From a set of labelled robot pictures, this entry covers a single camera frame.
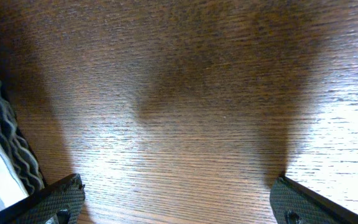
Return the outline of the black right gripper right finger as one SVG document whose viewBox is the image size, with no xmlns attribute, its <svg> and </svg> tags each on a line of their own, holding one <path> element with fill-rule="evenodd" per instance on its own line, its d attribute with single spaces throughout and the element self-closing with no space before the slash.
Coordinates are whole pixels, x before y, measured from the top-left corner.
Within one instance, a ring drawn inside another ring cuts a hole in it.
<svg viewBox="0 0 358 224">
<path fill-rule="evenodd" d="M 358 214 L 281 175 L 270 191 L 279 224 L 358 224 Z"/>
</svg>

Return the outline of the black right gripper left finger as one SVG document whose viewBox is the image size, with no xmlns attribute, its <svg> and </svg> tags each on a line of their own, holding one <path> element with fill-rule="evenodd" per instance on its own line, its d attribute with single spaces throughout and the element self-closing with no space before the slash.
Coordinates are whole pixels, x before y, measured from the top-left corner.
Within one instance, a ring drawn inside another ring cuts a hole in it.
<svg viewBox="0 0 358 224">
<path fill-rule="evenodd" d="M 79 174 L 70 174 L 52 185 L 0 211 L 0 223 L 76 224 L 85 202 L 85 185 Z"/>
</svg>

